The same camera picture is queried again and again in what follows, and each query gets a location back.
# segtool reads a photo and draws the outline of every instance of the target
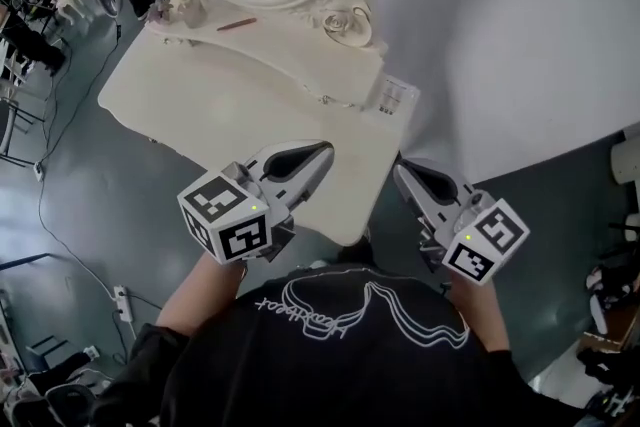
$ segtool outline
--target forearm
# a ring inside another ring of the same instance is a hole
[[[156,324],[191,336],[233,302],[244,268],[244,263],[220,265],[205,253],[167,301]]]

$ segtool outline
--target sleeve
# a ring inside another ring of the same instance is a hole
[[[170,329],[145,324],[129,364],[96,401],[91,426],[146,425],[157,416],[169,374],[188,341]]]
[[[584,417],[585,412],[568,406],[536,393],[524,382],[513,363],[511,351],[498,351],[489,353],[489,358],[498,382],[498,392],[503,399],[511,404],[507,411],[518,411],[520,420],[525,420],[521,425],[553,425],[559,427],[573,427]]]

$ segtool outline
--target power strip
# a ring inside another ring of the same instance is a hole
[[[127,289],[123,286],[115,286],[113,287],[113,291],[115,292],[120,320],[131,324],[133,322],[133,313],[131,312],[131,304],[129,303]]]

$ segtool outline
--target vanity table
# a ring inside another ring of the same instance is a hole
[[[352,245],[419,96],[382,72],[374,1],[170,0],[151,14],[98,101],[205,169],[278,142],[331,142],[334,165],[296,223]]]

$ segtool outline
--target white plug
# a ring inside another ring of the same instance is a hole
[[[131,304],[129,303],[127,289],[123,286],[115,286],[113,287],[113,291],[115,292],[120,320],[131,324],[133,322],[133,313],[131,312]]]
[[[44,179],[44,168],[40,162],[36,162],[33,165],[33,172],[36,174],[36,179],[41,182]]]

